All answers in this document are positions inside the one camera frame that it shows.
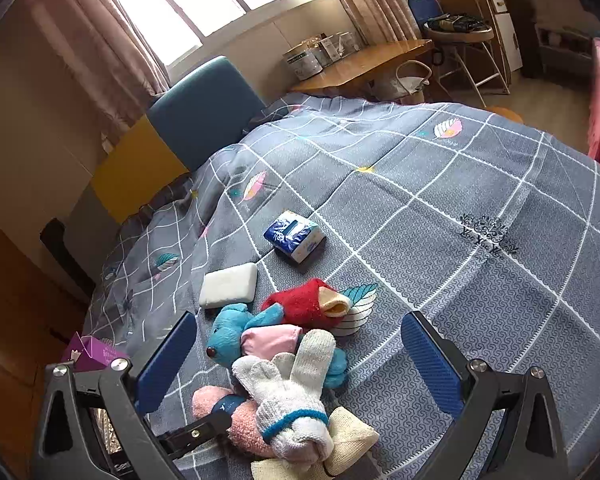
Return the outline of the blue tissue pack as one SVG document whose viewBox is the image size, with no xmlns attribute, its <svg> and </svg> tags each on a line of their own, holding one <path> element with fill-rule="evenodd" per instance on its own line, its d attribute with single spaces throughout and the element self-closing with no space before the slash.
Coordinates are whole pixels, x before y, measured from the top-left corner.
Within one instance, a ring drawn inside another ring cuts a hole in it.
<svg viewBox="0 0 600 480">
<path fill-rule="evenodd" d="M 285 210 L 263 233 L 263 237 L 295 263 L 302 263 L 324 240 L 322 228 L 312 220 Z"/>
</svg>

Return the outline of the white basket bag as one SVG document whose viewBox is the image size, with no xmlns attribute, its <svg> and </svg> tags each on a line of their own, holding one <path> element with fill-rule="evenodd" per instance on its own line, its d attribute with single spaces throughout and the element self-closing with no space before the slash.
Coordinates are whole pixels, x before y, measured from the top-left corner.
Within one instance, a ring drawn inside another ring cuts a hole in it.
<svg viewBox="0 0 600 480">
<path fill-rule="evenodd" d="M 379 101 L 403 105 L 422 104 L 425 102 L 424 89 L 428 86 L 431 75 L 431 68 L 423 62 L 403 62 L 375 79 L 373 95 Z"/>
</svg>

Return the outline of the grey checked bed quilt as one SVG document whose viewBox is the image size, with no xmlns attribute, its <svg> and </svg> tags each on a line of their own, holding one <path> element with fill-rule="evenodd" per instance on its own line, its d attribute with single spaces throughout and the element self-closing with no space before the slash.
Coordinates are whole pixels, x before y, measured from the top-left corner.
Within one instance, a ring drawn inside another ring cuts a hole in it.
<svg viewBox="0 0 600 480">
<path fill-rule="evenodd" d="M 327 393 L 374 427 L 351 479 L 409 479 L 449 417 L 406 354 L 419 310 L 465 356 L 546 371 L 577 478 L 600 450 L 600 164 L 554 136 L 460 104 L 291 94 L 125 222 L 84 330 L 125 353 L 198 311 L 204 274 L 252 262 L 254 298 L 320 278 L 372 300 Z M 264 237 L 285 210 L 324 240 L 295 263 Z"/>
</svg>

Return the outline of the white cabinet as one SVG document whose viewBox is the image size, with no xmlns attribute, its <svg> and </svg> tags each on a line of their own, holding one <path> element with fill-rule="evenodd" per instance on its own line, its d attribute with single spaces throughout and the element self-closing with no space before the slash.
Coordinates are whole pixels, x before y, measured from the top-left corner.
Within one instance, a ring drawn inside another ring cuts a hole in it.
<svg viewBox="0 0 600 480">
<path fill-rule="evenodd" d="M 512 16 L 505 0 L 490 0 L 490 3 L 496 24 L 498 24 L 498 31 L 500 32 L 509 70 L 516 72 L 522 67 L 522 58 Z"/>
</svg>

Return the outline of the cream cloth pouch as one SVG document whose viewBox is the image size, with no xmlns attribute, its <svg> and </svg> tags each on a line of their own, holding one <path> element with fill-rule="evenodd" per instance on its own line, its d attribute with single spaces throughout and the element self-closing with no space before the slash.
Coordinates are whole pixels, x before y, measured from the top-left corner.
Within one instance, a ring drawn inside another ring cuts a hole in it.
<svg viewBox="0 0 600 480">
<path fill-rule="evenodd" d="M 378 432 L 366 422 L 340 406 L 329 416 L 329 433 L 334 449 L 323 463 L 301 471 L 278 458 L 259 460 L 251 464 L 254 480 L 335 479 L 355 465 L 379 440 Z"/>
</svg>

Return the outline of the white knit glove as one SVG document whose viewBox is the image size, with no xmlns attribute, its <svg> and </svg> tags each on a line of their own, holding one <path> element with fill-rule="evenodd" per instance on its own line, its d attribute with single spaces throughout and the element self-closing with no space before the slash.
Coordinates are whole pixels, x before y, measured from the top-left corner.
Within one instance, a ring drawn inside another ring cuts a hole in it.
<svg viewBox="0 0 600 480">
<path fill-rule="evenodd" d="M 256 424 L 263 441 L 277 458 L 300 470 L 327 460 L 334 449 L 321 394 L 335 349 L 331 333 L 310 330 L 287 377 L 276 364 L 257 356 L 242 356 L 232 366 L 258 404 Z"/>
</svg>

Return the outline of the left pink curtain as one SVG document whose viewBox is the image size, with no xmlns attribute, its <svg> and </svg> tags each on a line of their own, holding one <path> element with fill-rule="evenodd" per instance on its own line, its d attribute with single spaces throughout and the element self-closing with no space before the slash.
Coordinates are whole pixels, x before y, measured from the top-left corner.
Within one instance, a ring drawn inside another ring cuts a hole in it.
<svg viewBox="0 0 600 480">
<path fill-rule="evenodd" d="M 116 145 L 170 89 L 166 66 L 118 0 L 24 0 Z"/>
</svg>

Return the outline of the blue folding chair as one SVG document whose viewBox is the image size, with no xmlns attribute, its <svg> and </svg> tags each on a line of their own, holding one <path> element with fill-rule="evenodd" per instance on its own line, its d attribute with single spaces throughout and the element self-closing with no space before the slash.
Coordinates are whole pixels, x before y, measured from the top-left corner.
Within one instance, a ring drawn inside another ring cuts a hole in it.
<svg viewBox="0 0 600 480">
<path fill-rule="evenodd" d="M 478 96 L 482 107 L 486 107 L 486 101 L 480 88 L 489 82 L 497 81 L 502 92 L 506 96 L 509 95 L 509 86 L 503 71 L 495 61 L 491 47 L 491 41 L 495 38 L 492 25 L 483 18 L 444 12 L 439 0 L 406 0 L 406 4 L 414 16 L 422 38 L 434 43 L 434 81 L 442 91 L 449 93 L 442 84 L 446 77 L 462 73 Z M 475 77 L 467 63 L 468 51 L 483 54 L 490 73 Z"/>
</svg>

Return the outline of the blue plush toy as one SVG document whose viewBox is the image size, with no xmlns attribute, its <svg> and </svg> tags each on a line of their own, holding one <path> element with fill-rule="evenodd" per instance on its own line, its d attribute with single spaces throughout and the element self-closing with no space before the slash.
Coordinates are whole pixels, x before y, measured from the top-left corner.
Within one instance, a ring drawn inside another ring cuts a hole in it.
<svg viewBox="0 0 600 480">
<path fill-rule="evenodd" d="M 206 355 L 228 370 L 241 356 L 257 356 L 272 361 L 279 353 L 297 353 L 306 331 L 283 322 L 284 307 L 279 302 L 253 315 L 245 304 L 229 304 L 213 322 Z"/>
</svg>

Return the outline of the silver box on desk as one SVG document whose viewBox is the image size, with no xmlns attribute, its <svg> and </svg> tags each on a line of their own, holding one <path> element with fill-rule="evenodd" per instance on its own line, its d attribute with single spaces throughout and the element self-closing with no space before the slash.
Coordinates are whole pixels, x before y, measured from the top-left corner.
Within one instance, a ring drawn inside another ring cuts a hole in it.
<svg viewBox="0 0 600 480">
<path fill-rule="evenodd" d="M 322 64 L 304 42 L 288 50 L 283 58 L 300 81 L 310 79 L 323 71 Z"/>
</svg>

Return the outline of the red fuzzy sock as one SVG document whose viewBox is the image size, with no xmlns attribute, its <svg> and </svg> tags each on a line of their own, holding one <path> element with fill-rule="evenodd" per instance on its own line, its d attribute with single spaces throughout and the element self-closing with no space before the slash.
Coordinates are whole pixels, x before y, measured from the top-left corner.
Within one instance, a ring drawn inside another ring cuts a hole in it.
<svg viewBox="0 0 600 480">
<path fill-rule="evenodd" d="M 303 328 L 330 330 L 338 325 L 352 308 L 352 300 L 331 288 L 319 278 L 311 278 L 301 286 L 274 292 L 261 304 L 260 310 L 279 304 L 283 322 Z"/>
</svg>

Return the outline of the blue yellow grey headboard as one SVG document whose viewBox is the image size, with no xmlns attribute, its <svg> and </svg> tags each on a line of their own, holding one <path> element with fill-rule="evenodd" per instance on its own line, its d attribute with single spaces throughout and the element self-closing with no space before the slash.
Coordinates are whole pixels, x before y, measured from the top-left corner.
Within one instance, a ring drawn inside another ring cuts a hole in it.
<svg viewBox="0 0 600 480">
<path fill-rule="evenodd" d="M 71 257 L 89 274 L 107 258 L 123 222 L 165 186 L 236 143 L 264 109 L 257 92 L 225 56 L 180 80 L 96 167 L 65 224 Z"/>
</svg>

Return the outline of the purple gift bag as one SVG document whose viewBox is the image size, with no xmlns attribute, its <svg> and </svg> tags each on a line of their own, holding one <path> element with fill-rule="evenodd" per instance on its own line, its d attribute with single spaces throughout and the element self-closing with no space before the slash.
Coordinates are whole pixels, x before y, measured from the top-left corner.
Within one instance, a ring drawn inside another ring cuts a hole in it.
<svg viewBox="0 0 600 480">
<path fill-rule="evenodd" d="M 62 362 L 73 362 L 76 372 L 92 372 L 102 370 L 115 359 L 126 359 L 128 356 L 105 344 L 93 336 L 80 336 L 75 333 L 62 354 Z"/>
</svg>

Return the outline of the wooden desk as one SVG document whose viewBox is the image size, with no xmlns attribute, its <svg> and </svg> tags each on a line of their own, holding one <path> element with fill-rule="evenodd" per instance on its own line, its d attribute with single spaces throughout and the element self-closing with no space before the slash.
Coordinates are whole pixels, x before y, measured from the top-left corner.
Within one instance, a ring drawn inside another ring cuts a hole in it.
<svg viewBox="0 0 600 480">
<path fill-rule="evenodd" d="M 401 63 L 419 60 L 434 48 L 430 39 L 402 40 L 366 47 L 289 89 L 310 96 L 368 96 L 368 84 Z"/>
</svg>

